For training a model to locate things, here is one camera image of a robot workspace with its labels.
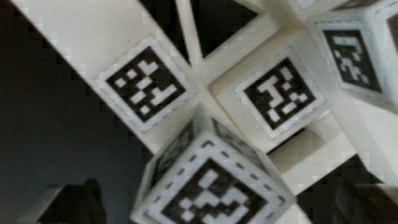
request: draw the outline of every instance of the black square pattern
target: black square pattern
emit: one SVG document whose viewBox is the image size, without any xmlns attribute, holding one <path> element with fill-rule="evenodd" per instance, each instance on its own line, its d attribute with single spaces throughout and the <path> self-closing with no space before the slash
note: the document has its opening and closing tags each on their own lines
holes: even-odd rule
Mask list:
<svg viewBox="0 0 398 224">
<path fill-rule="evenodd" d="M 229 129 L 214 119 L 213 119 L 213 127 L 216 135 L 220 136 L 221 140 L 229 144 L 232 149 L 239 152 L 241 156 L 255 164 L 259 169 L 264 170 L 264 172 L 268 172 L 252 147 L 246 145 L 245 141 L 239 139 L 239 137 L 234 135 L 234 133 L 229 131 Z"/>
<path fill-rule="evenodd" d="M 209 159 L 161 213 L 177 224 L 250 222 L 266 200 Z"/>
<path fill-rule="evenodd" d="M 150 47 L 109 76 L 106 83 L 141 123 L 186 92 Z"/>
<path fill-rule="evenodd" d="M 380 93 L 360 31 L 324 30 L 323 33 L 342 82 Z"/>
<path fill-rule="evenodd" d="M 250 103 L 275 130 L 316 100 L 285 58 L 243 90 Z"/>
<path fill-rule="evenodd" d="M 157 158 L 152 170 L 152 180 L 150 180 L 150 187 L 157 183 L 170 166 L 181 156 L 181 153 L 193 141 L 193 122 L 189 122 L 182 128 L 182 131 L 177 134 L 177 137 L 161 153 L 161 157 Z"/>
<path fill-rule="evenodd" d="M 388 17 L 387 23 L 388 23 L 388 32 L 390 32 L 392 41 L 394 41 L 394 49 L 398 51 L 398 14 Z"/>
</svg>

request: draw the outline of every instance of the white box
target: white box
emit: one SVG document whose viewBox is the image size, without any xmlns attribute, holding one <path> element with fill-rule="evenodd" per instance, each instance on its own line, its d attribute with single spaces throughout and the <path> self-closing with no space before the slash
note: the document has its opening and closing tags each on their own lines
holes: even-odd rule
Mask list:
<svg viewBox="0 0 398 224">
<path fill-rule="evenodd" d="M 133 221 L 273 223 L 292 201 L 266 156 L 200 111 L 147 164 Z"/>
</svg>

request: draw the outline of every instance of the white cube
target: white cube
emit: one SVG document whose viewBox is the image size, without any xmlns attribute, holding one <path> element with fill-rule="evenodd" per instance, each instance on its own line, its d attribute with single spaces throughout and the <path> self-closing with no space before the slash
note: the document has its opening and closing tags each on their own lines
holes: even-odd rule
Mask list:
<svg viewBox="0 0 398 224">
<path fill-rule="evenodd" d="M 292 201 L 266 156 L 200 111 L 147 165 L 131 219 L 273 223 Z"/>
<path fill-rule="evenodd" d="M 398 109 L 394 0 L 348 1 L 310 21 L 340 88 L 390 111 Z"/>
</svg>

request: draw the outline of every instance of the white border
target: white border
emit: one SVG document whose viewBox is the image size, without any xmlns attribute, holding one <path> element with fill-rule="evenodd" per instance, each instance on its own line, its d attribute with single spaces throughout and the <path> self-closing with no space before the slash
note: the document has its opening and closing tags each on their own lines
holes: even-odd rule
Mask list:
<svg viewBox="0 0 398 224">
<path fill-rule="evenodd" d="M 380 67 L 376 65 L 376 60 L 374 60 L 374 51 L 372 51 L 372 48 L 369 47 L 369 40 L 367 40 L 367 36 L 365 36 L 365 33 L 364 33 L 364 27 L 362 27 L 362 24 L 358 22 L 348 22 L 348 23 L 317 23 L 316 22 L 316 30 L 317 30 L 317 35 L 321 37 L 321 45 L 324 47 L 324 50 L 326 50 L 326 57 L 328 57 L 328 60 L 332 62 L 332 69 L 333 69 L 333 72 L 337 74 L 337 80 L 339 80 L 339 85 L 340 85 L 340 88 L 342 89 L 348 89 L 351 90 L 355 93 L 358 93 L 360 95 L 365 95 L 376 99 L 383 99 L 383 93 L 385 93 L 385 88 L 383 88 L 383 79 L 381 79 L 381 73 L 380 73 Z M 374 76 L 376 76 L 376 79 L 378 79 L 378 85 L 380 85 L 380 88 L 381 88 L 381 93 L 371 91 L 369 89 L 351 85 L 349 83 L 346 83 L 342 81 L 342 78 L 340 78 L 340 73 L 339 73 L 339 69 L 337 69 L 337 65 L 335 65 L 335 60 L 333 60 L 333 57 L 332 57 L 332 52 L 330 52 L 330 47 L 328 47 L 328 44 L 326 44 L 326 38 L 324 38 L 324 34 L 323 34 L 323 31 L 326 30 L 356 30 L 360 32 L 360 36 L 362 36 L 362 41 L 364 41 L 364 47 L 365 47 L 365 50 L 367 50 L 367 55 L 369 55 L 369 62 L 371 62 L 371 66 L 372 66 L 372 70 L 374 70 Z"/>
<path fill-rule="evenodd" d="M 113 89 L 109 88 L 108 84 L 106 84 L 106 79 L 108 77 L 115 74 L 115 72 L 118 71 L 118 69 L 122 68 L 122 66 L 127 64 L 127 62 L 133 60 L 133 58 L 136 57 L 136 55 L 140 54 L 140 52 L 143 51 L 143 49 L 150 47 L 154 53 L 157 54 L 159 60 L 165 63 L 165 66 L 170 70 L 170 73 L 181 83 L 181 86 L 186 90 L 186 92 L 182 93 L 182 95 L 175 98 L 175 100 L 172 101 L 172 103 L 166 105 L 166 107 L 159 110 L 159 112 L 156 113 L 156 115 L 150 117 L 150 119 L 141 122 L 133 110 L 129 109 L 127 104 L 124 103 Z M 195 94 L 195 88 L 193 85 L 188 82 L 186 79 L 186 75 L 181 72 L 181 70 L 177 69 L 177 66 L 172 62 L 170 56 L 166 54 L 166 52 L 163 51 L 157 42 L 154 40 L 154 38 L 150 36 L 145 37 L 145 39 L 141 40 L 141 42 L 138 43 L 138 45 L 133 47 L 133 49 L 129 50 L 127 54 L 120 57 L 120 59 L 117 60 L 117 62 L 113 63 L 113 65 L 108 67 L 108 69 L 101 72 L 97 78 L 95 78 L 97 84 L 101 89 L 104 90 L 104 93 L 109 97 L 109 101 L 115 104 L 115 107 L 120 108 L 122 113 L 125 114 L 127 118 L 131 118 L 131 121 L 134 123 L 136 128 L 140 129 L 141 132 L 145 132 L 150 127 L 154 126 L 154 124 L 159 122 L 159 120 L 163 119 L 163 117 L 166 116 L 166 114 L 170 113 L 170 111 L 177 108 L 177 106 L 182 104 L 184 100 L 193 96 Z"/>
<path fill-rule="evenodd" d="M 264 73 L 273 69 L 273 67 L 277 66 L 277 64 L 280 63 L 280 61 L 284 59 L 289 59 L 294 69 L 298 71 L 301 80 L 305 82 L 307 88 L 314 94 L 314 102 L 307 105 L 307 107 L 300 110 L 300 112 L 294 114 L 294 116 L 285 120 L 284 124 L 277 127 L 275 130 L 271 130 L 269 125 L 262 119 L 261 113 L 257 112 L 257 108 L 252 105 L 250 99 L 245 95 L 245 88 L 252 85 L 252 83 L 257 81 L 257 79 L 262 77 Z M 321 105 L 324 98 L 321 96 L 321 93 L 317 91 L 314 82 L 308 78 L 308 74 L 307 74 L 307 70 L 303 68 L 301 62 L 298 60 L 298 57 L 292 53 L 292 49 L 287 48 L 280 54 L 273 57 L 271 61 L 266 63 L 266 65 L 259 68 L 259 70 L 255 71 L 255 73 L 248 76 L 248 79 L 243 81 L 243 83 L 237 85 L 237 87 L 234 88 L 234 94 L 239 97 L 241 103 L 246 107 L 246 110 L 255 118 L 255 120 L 259 121 L 259 126 L 264 129 L 264 132 L 269 136 L 269 138 L 277 138 L 282 134 L 282 132 L 285 132 L 291 128 L 291 126 L 296 124 L 296 122 L 300 121 L 300 119 L 303 118 L 303 116 L 314 111 L 314 108 Z"/>
<path fill-rule="evenodd" d="M 202 148 L 200 146 L 205 141 L 211 141 L 213 146 L 207 145 Z M 191 162 L 186 164 L 191 156 L 195 156 L 195 160 L 191 160 Z M 271 177 L 239 156 L 237 152 L 230 149 L 225 143 L 213 137 L 213 134 L 204 132 L 200 137 L 193 140 L 181 157 L 177 158 L 175 164 L 172 165 L 172 168 L 154 188 L 150 189 L 145 202 L 133 213 L 131 218 L 134 221 L 140 221 L 138 223 L 175 224 L 163 216 L 161 209 L 165 208 L 166 203 L 172 200 L 179 189 L 184 187 L 184 184 L 189 181 L 189 177 L 193 176 L 209 158 L 229 171 L 229 173 L 232 173 L 232 176 L 237 178 L 239 182 L 245 183 L 245 186 L 250 188 L 250 190 L 266 199 L 268 203 L 253 215 L 248 224 L 262 223 L 268 215 L 271 215 L 268 218 L 269 221 L 275 220 L 275 218 L 280 216 L 282 211 L 292 203 L 291 193 L 284 191 L 282 187 L 275 184 Z M 236 162 L 241 164 L 245 169 L 237 168 Z M 280 204 L 278 196 L 284 198 L 284 204 Z"/>
</svg>

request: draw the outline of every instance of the white structure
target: white structure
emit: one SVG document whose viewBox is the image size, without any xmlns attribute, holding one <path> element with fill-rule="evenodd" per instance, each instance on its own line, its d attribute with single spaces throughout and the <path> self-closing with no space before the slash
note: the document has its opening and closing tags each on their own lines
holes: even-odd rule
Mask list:
<svg viewBox="0 0 398 224">
<path fill-rule="evenodd" d="M 378 179 L 398 183 L 396 0 L 323 16 L 344 0 L 236 1 L 257 15 L 205 57 L 193 1 L 175 0 L 188 61 L 136 0 L 12 2 L 154 154 L 202 104 L 261 152 L 275 150 L 269 159 L 292 194 L 355 153 Z M 351 29 L 362 42 L 323 32 L 348 35 Z M 344 48 L 360 60 L 367 50 L 371 77 Z M 378 85 L 346 82 L 340 71 Z M 250 87 L 261 102 L 248 98 Z M 271 127 L 269 121 L 280 124 Z M 278 223 L 307 222 L 292 206 Z"/>
<path fill-rule="evenodd" d="M 200 111 L 147 164 L 131 219 L 275 223 L 292 202 L 266 156 Z"/>
</svg>

